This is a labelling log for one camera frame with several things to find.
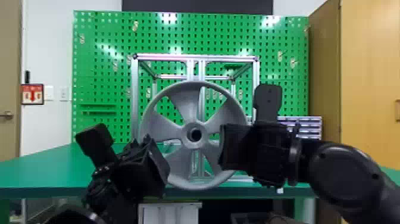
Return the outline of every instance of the black cable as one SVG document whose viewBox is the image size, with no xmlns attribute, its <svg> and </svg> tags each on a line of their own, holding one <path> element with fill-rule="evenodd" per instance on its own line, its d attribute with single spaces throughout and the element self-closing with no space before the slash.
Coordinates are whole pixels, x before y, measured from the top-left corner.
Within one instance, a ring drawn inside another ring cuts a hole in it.
<svg viewBox="0 0 400 224">
<path fill-rule="evenodd" d="M 277 215 L 272 216 L 272 217 L 267 221 L 267 223 L 268 223 L 268 224 L 271 224 L 271 221 L 272 221 L 273 219 L 275 219 L 275 218 L 279 218 L 279 219 L 285 221 L 286 224 L 289 224 L 289 223 L 287 222 L 286 219 L 284 219 L 282 216 L 277 216 Z"/>
</svg>

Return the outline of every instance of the metal extrusion frame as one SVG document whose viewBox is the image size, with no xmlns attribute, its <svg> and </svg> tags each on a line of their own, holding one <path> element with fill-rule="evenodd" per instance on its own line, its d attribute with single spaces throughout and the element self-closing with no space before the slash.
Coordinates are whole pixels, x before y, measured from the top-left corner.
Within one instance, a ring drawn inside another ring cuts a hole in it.
<svg viewBox="0 0 400 224">
<path fill-rule="evenodd" d="M 176 74 L 156 74 L 145 61 L 181 61 L 186 64 L 186 75 Z M 245 63 L 232 76 L 207 76 L 207 63 Z M 198 64 L 198 76 L 195 76 L 195 66 Z M 143 68 L 153 78 L 152 97 L 157 94 L 157 79 L 176 79 L 176 80 L 230 80 L 230 93 L 236 96 L 236 78 L 240 77 L 245 71 L 252 67 L 252 89 L 260 84 L 260 61 L 256 56 L 240 56 L 240 55 L 195 55 L 195 54 L 135 54 L 131 59 L 131 129 L 132 138 L 137 139 L 139 133 L 139 68 Z M 256 111 L 253 109 L 252 122 L 255 119 Z M 205 119 L 205 90 L 203 89 L 199 98 L 199 119 Z"/>
</svg>

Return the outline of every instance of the white wall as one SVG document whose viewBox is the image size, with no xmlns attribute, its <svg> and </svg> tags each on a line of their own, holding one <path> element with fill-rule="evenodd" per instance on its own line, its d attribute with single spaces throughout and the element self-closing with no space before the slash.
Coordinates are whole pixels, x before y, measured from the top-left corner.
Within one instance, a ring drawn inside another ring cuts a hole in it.
<svg viewBox="0 0 400 224">
<path fill-rule="evenodd" d="M 309 16 L 326 0 L 274 0 L 274 15 Z"/>
<path fill-rule="evenodd" d="M 21 155 L 71 142 L 71 101 L 60 101 L 59 91 L 71 86 L 73 10 L 121 11 L 121 2 L 23 0 L 22 71 L 31 71 L 31 83 L 54 86 L 55 100 L 22 107 Z"/>
</svg>

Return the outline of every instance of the fire alarm sign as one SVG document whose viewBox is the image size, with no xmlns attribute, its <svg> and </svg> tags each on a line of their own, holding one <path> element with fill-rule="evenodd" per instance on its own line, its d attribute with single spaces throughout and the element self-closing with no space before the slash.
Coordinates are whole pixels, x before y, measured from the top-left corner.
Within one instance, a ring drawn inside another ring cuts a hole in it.
<svg viewBox="0 0 400 224">
<path fill-rule="evenodd" d="M 43 84 L 22 84 L 23 105 L 43 105 Z"/>
</svg>

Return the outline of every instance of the wheel spoke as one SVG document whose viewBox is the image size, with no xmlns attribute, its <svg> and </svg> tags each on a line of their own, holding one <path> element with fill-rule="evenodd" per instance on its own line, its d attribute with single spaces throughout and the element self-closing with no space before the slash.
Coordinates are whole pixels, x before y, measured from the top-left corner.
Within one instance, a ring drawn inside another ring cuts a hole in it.
<svg viewBox="0 0 400 224">
<path fill-rule="evenodd" d="M 218 164 L 218 159 L 221 155 L 221 149 L 218 143 L 210 141 L 209 144 L 201 148 L 200 151 L 203 153 L 208 163 L 210 164 L 214 176 L 222 172 L 222 168 Z"/>
<path fill-rule="evenodd" d="M 181 127 L 166 117 L 158 114 L 156 111 L 151 111 L 151 113 L 146 114 L 146 118 L 143 118 L 143 123 L 141 125 L 144 130 L 141 130 L 141 139 L 146 134 L 149 134 L 151 138 L 154 138 L 156 142 L 162 142 L 171 139 L 179 139 Z"/>
<path fill-rule="evenodd" d="M 185 123 L 197 120 L 200 87 L 189 91 L 177 90 L 168 94 L 169 99 L 178 109 Z"/>
<path fill-rule="evenodd" d="M 226 99 L 224 104 L 215 112 L 210 119 L 205 122 L 205 128 L 209 134 L 220 133 L 220 126 L 228 123 L 243 123 L 241 111 L 232 110 L 236 102 L 232 99 Z"/>
<path fill-rule="evenodd" d="M 174 174 L 183 179 L 189 179 L 190 171 L 192 170 L 192 150 L 185 148 L 183 145 L 166 155 L 165 159 L 171 167 L 171 174 Z"/>
</svg>

